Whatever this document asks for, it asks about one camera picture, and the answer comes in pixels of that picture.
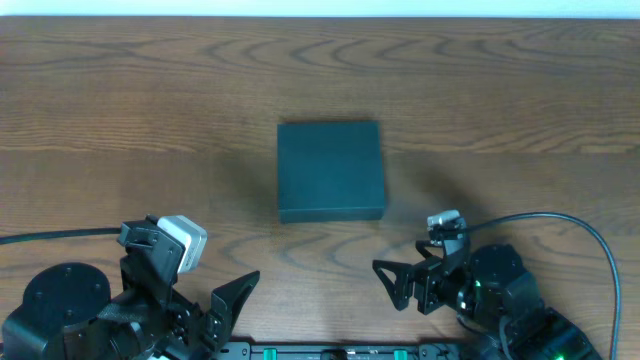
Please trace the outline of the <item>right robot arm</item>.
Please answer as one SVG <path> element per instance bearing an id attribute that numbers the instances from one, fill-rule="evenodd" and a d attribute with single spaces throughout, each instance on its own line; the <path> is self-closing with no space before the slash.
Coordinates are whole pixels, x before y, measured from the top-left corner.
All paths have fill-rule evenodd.
<path id="1" fill-rule="evenodd" d="M 417 264 L 375 260 L 372 268 L 394 307 L 409 300 L 428 315 L 443 306 L 470 321 L 485 336 L 491 356 L 500 359 L 598 359 L 586 335 L 545 305 L 537 280 L 511 245 L 473 251 L 461 216 L 432 216 L 429 239 L 415 243 Z"/>

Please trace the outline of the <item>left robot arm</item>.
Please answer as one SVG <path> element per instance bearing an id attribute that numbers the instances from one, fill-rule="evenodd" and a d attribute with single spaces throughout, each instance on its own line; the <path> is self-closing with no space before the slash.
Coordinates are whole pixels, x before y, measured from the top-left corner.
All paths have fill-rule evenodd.
<path id="1" fill-rule="evenodd" d="M 257 285 L 257 271 L 214 289 L 210 308 L 178 293 L 197 267 L 207 232 L 188 218 L 146 216 L 113 229 L 126 254 L 123 291 L 79 262 L 38 273 L 2 325 L 5 359 L 213 359 Z"/>

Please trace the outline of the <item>dark green box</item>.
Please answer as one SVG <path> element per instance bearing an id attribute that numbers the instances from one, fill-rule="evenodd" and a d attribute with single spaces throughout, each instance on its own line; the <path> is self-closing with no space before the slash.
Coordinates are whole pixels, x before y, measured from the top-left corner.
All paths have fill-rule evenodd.
<path id="1" fill-rule="evenodd" d="M 379 124 L 278 125 L 277 181 L 282 223 L 381 219 L 386 196 Z"/>

